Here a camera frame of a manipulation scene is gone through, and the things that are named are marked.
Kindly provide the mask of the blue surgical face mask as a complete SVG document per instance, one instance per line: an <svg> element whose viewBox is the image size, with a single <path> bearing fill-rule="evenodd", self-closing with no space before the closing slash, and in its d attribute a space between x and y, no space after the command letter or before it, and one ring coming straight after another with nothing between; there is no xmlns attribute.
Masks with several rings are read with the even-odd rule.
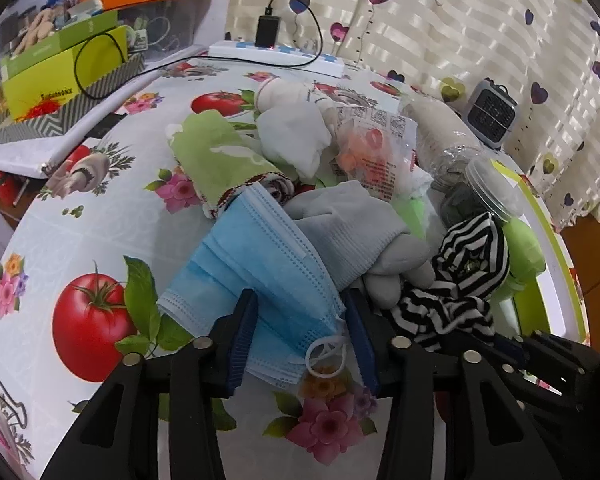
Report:
<svg viewBox="0 0 600 480"><path fill-rule="evenodd" d="M309 346L341 334L344 305L315 248L260 184L215 221L158 307L190 334L207 335L246 289L259 303L246 369L277 387L300 382Z"/></svg>

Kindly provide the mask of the grey knit glove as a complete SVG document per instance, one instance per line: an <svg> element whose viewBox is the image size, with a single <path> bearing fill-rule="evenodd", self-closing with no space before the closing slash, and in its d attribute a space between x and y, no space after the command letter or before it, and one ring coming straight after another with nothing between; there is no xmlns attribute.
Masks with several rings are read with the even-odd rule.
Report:
<svg viewBox="0 0 600 480"><path fill-rule="evenodd" d="M301 193L285 211L316 249L336 289L362 287L377 307L391 309L404 284L434 284L428 244L358 181Z"/></svg>

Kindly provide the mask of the black white striped cloth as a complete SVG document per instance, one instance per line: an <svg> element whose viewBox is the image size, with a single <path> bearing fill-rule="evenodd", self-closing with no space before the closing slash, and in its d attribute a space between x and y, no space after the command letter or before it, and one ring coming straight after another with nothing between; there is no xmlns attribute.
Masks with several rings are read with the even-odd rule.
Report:
<svg viewBox="0 0 600 480"><path fill-rule="evenodd" d="M454 224L432 258L434 282L404 287L389 311L394 332L428 351L438 351L456 334L490 342L495 330L489 304L509 274L503 228L490 212Z"/></svg>

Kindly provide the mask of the green patterned towel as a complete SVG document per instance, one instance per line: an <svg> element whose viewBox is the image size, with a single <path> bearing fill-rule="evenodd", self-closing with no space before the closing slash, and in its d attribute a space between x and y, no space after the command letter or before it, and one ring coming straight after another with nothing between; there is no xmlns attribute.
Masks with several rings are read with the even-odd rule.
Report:
<svg viewBox="0 0 600 480"><path fill-rule="evenodd" d="M241 136L216 110L191 114L181 124L167 126L166 140L212 220L256 183L282 205L294 196L294 184L261 154L259 141Z"/></svg>

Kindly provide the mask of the plastic bag orange items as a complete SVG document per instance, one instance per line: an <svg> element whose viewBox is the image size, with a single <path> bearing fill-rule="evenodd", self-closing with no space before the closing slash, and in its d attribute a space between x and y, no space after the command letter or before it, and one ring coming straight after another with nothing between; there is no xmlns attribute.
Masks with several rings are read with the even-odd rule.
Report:
<svg viewBox="0 0 600 480"><path fill-rule="evenodd" d="M416 162L417 124L376 107L337 108L335 164L371 196L391 202L419 198L432 177Z"/></svg>

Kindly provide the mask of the white cloth bundle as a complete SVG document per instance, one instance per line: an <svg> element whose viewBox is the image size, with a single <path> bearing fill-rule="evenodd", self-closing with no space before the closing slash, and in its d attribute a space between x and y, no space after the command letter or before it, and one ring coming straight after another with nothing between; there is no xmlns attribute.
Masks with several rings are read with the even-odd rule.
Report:
<svg viewBox="0 0 600 480"><path fill-rule="evenodd" d="M337 107L325 93L303 82L268 78L254 96L264 156L312 180L335 139Z"/></svg>

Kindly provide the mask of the light green microfiber cloth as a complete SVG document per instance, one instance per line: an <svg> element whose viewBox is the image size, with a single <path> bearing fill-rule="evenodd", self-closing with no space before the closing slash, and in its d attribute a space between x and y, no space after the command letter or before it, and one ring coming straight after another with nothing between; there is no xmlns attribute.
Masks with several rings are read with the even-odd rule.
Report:
<svg viewBox="0 0 600 480"><path fill-rule="evenodd" d="M391 206L404 221L411 233L424 240L426 238L427 219L425 204L420 198L396 196Z"/></svg>

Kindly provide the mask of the white green-edged storage box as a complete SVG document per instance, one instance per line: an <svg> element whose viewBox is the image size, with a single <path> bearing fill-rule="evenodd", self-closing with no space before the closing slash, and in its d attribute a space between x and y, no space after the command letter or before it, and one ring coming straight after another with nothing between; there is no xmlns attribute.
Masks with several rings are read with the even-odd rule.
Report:
<svg viewBox="0 0 600 480"><path fill-rule="evenodd" d="M591 334L578 274L547 206L511 159L495 159L493 166L516 193L520 220L532 229L545 260L544 272L501 304L506 324L521 335L542 330L588 346Z"/></svg>

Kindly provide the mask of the green round lid container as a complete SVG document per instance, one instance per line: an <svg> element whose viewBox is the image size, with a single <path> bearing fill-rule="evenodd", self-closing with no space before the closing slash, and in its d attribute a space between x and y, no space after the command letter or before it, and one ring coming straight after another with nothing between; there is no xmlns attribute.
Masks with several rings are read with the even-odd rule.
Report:
<svg viewBox="0 0 600 480"><path fill-rule="evenodd" d="M503 233L508 244L509 271L505 281L491 295L491 304L512 298L546 270L542 247L526 222L518 218L504 224Z"/></svg>

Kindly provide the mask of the clear plastic jar beige cloth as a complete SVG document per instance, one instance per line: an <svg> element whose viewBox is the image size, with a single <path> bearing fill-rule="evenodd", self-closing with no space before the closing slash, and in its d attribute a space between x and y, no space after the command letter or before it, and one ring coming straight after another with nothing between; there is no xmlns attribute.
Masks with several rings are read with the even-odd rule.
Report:
<svg viewBox="0 0 600 480"><path fill-rule="evenodd" d="M399 112L417 124L417 163L443 194L439 214L446 226L483 212L502 223L522 215L513 185L451 107L412 93L402 96Z"/></svg>

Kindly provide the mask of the small grey desk fan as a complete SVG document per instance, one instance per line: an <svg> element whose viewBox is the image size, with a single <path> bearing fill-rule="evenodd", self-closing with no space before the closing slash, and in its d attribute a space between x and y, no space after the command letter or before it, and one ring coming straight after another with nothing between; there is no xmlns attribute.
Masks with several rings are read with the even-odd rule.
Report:
<svg viewBox="0 0 600 480"><path fill-rule="evenodd" d="M517 115L518 103L504 84L484 78L468 99L463 122L483 144L499 150L512 132Z"/></svg>

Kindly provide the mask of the chevron patterned tray box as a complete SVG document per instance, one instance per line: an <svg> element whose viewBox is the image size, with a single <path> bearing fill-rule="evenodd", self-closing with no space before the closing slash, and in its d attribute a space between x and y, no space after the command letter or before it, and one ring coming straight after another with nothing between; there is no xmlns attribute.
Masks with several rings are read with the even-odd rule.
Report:
<svg viewBox="0 0 600 480"><path fill-rule="evenodd" d="M102 76L87 88L87 92L98 96L98 100L80 94L61 105L56 112L0 126L0 145L64 136L87 112L137 76L144 68L145 57L141 53L132 55L128 62Z"/></svg>

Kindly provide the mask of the yellow-green cardboard box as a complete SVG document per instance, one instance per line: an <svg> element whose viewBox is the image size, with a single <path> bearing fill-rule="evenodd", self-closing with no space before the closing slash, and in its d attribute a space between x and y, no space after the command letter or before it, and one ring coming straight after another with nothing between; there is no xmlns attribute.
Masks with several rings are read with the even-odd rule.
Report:
<svg viewBox="0 0 600 480"><path fill-rule="evenodd" d="M15 122L54 112L78 96L93 82L124 64L128 59L128 40L124 26L99 35L16 73L1 66L4 97Z"/></svg>

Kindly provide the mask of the black charger plug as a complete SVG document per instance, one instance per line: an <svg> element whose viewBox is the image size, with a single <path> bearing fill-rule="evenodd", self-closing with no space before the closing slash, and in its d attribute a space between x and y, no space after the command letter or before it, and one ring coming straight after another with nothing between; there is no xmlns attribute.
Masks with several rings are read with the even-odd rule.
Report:
<svg viewBox="0 0 600 480"><path fill-rule="evenodd" d="M257 48L271 49L276 45L279 30L279 17L270 14L259 16L256 39L254 45Z"/></svg>

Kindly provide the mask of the green flat box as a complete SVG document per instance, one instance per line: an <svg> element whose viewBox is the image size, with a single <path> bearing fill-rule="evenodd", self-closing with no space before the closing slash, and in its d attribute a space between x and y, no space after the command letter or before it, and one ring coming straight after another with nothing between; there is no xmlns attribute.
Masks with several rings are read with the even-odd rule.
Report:
<svg viewBox="0 0 600 480"><path fill-rule="evenodd" d="M116 11L84 15L82 20L65 24L61 28L55 26L54 16L51 8L36 14L12 53L2 57L2 81L9 80L33 65L45 61L46 58L64 52L100 32L108 32L118 24Z"/></svg>

